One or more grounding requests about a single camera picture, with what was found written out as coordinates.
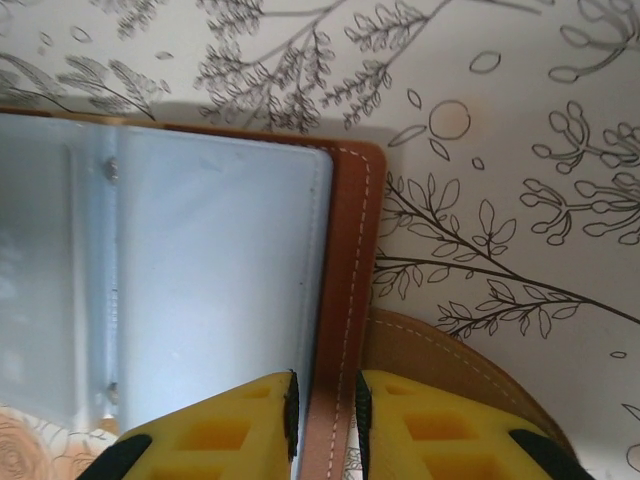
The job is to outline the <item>floral patterned table covering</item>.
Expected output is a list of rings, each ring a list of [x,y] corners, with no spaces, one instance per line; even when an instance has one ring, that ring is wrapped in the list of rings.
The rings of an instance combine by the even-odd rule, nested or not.
[[[640,480],[640,0],[0,0],[0,104],[383,146],[375,304]]]

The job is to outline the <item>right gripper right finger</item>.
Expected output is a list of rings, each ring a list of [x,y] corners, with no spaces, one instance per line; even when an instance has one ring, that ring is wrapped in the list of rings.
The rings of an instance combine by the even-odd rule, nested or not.
[[[379,370],[356,380],[363,480],[588,480],[528,420]]]

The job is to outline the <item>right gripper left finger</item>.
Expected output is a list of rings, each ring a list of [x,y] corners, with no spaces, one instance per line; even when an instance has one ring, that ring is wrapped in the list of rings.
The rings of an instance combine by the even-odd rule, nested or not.
[[[126,432],[89,480],[291,480],[298,439],[297,375],[274,373]]]

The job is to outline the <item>brown leather card holder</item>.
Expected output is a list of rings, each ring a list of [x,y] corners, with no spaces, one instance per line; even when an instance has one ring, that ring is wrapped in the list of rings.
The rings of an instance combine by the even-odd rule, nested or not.
[[[524,418],[575,458],[504,371],[370,306],[385,173],[370,143],[0,108],[0,480],[89,480],[126,432],[286,371],[291,480],[363,480],[362,370]]]

